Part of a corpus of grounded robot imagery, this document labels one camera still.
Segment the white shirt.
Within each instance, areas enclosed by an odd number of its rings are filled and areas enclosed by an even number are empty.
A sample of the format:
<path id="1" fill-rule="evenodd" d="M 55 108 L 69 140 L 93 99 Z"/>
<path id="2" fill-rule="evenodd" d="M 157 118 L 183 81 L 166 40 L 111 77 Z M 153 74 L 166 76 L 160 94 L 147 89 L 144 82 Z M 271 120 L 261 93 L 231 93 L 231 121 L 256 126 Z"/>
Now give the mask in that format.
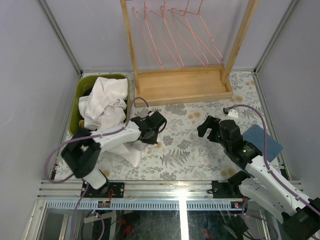
<path id="1" fill-rule="evenodd" d="M 84 118 L 84 127 L 93 131 L 107 131 L 118 127 L 126 120 L 125 110 L 128 94 L 128 79 L 98 77 L 90 93 L 85 93 L 78 100 L 78 110 Z M 126 159 L 137 167 L 146 156 L 150 145 L 141 141 L 130 140 L 115 147 L 101 142 L 101 152 L 109 152 Z"/>

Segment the pink wire hanger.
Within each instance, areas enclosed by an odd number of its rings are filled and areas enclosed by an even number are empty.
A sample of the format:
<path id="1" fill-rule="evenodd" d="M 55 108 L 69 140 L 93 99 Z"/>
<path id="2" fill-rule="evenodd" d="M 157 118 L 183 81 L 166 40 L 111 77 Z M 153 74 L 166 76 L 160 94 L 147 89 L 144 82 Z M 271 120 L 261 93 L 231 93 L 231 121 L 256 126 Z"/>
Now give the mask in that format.
<path id="1" fill-rule="evenodd" d="M 139 70 L 163 70 L 164 66 L 157 46 L 157 34 L 146 13 L 145 1 L 134 0 L 130 7 L 134 28 L 134 49 Z"/>

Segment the pink hanger of plaid shirt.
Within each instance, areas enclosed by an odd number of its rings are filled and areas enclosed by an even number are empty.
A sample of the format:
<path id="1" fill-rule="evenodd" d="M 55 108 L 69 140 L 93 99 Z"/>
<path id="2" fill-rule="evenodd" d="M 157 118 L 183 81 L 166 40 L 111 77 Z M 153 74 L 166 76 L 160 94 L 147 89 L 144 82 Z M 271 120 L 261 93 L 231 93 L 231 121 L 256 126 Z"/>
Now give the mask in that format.
<path id="1" fill-rule="evenodd" d="M 165 69 L 170 59 L 182 69 L 184 63 L 165 13 L 166 1 L 160 0 L 157 3 L 158 8 L 153 9 L 149 0 L 143 2 L 143 19 L 151 41 L 151 52 L 161 70 Z"/>

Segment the pink hanger of white shirt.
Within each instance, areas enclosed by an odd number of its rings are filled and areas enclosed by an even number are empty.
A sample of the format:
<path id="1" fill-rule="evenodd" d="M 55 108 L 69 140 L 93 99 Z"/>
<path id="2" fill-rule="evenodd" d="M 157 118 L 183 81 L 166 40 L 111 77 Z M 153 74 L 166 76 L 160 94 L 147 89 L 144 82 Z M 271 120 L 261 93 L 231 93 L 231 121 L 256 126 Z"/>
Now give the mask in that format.
<path id="1" fill-rule="evenodd" d="M 209 58 L 222 64 L 224 57 L 202 16 L 203 7 L 203 0 L 188 0 L 184 7 L 171 7 L 168 11 L 190 32 L 198 51 L 196 56 L 200 57 L 203 65 L 209 65 Z"/>

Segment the yellow plaid flannel shirt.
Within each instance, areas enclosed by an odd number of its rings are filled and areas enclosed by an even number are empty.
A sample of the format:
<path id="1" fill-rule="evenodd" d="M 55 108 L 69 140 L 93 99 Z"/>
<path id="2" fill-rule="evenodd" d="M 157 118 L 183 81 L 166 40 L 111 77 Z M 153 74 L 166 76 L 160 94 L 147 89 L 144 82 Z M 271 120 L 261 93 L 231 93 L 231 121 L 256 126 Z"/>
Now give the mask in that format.
<path id="1" fill-rule="evenodd" d="M 79 122 L 78 122 L 78 126 L 80 127 L 80 128 L 84 128 L 85 127 L 85 121 L 82 119 L 82 120 L 80 120 Z"/>

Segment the black shirt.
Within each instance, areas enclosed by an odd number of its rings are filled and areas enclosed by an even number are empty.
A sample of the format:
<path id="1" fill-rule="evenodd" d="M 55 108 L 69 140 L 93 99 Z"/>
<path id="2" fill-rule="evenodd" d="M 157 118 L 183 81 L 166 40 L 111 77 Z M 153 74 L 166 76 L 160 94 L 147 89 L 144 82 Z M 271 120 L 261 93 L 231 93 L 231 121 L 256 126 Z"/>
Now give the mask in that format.
<path id="1" fill-rule="evenodd" d="M 89 96 L 90 95 L 90 93 L 92 92 L 92 90 L 93 90 L 93 88 L 91 87 L 91 88 L 89 88 L 88 90 L 86 90 L 84 93 L 83 93 L 83 97 L 86 97 L 86 96 Z"/>

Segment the pink hanger of black shirt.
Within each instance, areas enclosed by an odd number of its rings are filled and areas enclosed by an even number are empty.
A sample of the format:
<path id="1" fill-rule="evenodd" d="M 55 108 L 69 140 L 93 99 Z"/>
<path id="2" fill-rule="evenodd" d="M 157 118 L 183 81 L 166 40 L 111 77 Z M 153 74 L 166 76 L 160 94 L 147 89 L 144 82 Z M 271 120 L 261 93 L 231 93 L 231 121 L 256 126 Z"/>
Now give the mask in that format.
<path id="1" fill-rule="evenodd" d="M 197 0 L 165 0 L 161 5 L 161 16 L 167 29 L 169 39 L 172 41 L 174 59 L 179 68 L 184 68 L 191 63 L 187 54 L 196 59 L 201 66 L 208 66 L 209 59 L 203 41 L 194 31 L 192 20 L 198 20 L 203 2 Z"/>

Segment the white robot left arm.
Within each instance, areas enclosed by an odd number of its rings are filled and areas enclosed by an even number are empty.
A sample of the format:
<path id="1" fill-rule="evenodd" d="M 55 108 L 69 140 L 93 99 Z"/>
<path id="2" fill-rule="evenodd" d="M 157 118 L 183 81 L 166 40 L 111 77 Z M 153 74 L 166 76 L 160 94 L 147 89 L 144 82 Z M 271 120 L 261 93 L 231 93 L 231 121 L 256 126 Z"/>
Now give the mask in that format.
<path id="1" fill-rule="evenodd" d="M 167 124 L 159 111 L 150 111 L 145 117 L 133 117 L 124 125 L 107 131 L 89 131 L 81 128 L 61 152 L 61 157 L 77 179 L 87 185 L 86 198 L 111 198 L 114 188 L 107 176 L 97 167 L 101 153 L 118 155 L 137 167 L 148 148 L 157 145 L 158 135 Z"/>

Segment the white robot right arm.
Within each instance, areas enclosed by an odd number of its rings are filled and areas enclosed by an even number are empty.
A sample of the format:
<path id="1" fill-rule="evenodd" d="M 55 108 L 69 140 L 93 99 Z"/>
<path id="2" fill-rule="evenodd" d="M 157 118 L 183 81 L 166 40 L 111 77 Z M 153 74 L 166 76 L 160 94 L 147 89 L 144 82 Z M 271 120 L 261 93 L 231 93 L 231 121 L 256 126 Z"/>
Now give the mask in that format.
<path id="1" fill-rule="evenodd" d="M 197 127 L 199 137 L 220 144 L 227 156 L 242 170 L 231 177 L 228 192 L 248 197 L 272 214 L 293 240 L 307 240 L 320 229 L 320 199 L 311 199 L 275 171 L 262 152 L 244 140 L 232 118 L 208 116 Z"/>

